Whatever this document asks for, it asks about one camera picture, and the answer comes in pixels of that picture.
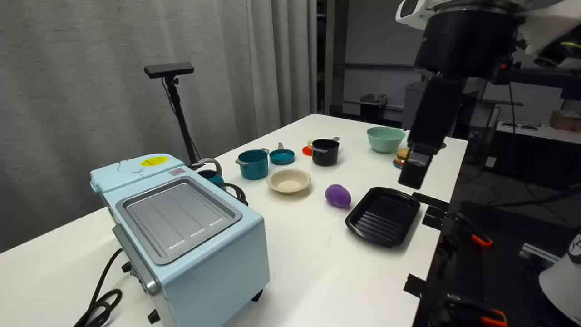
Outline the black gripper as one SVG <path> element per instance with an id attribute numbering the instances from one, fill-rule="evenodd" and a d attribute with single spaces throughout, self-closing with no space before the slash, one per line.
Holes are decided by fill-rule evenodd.
<path id="1" fill-rule="evenodd" d="M 443 148 L 462 101 L 464 79 L 435 75 L 426 82 L 408 135 L 410 151 L 397 182 L 419 190 L 432 164 L 432 155 Z"/>

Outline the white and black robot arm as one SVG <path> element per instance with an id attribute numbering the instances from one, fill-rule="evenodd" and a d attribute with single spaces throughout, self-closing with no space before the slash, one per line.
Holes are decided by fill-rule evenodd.
<path id="1" fill-rule="evenodd" d="M 428 81 L 408 133 L 399 184 L 419 190 L 444 148 L 470 79 L 559 88 L 577 101 L 581 0 L 401 0 L 395 22 L 423 32 L 413 68 Z"/>

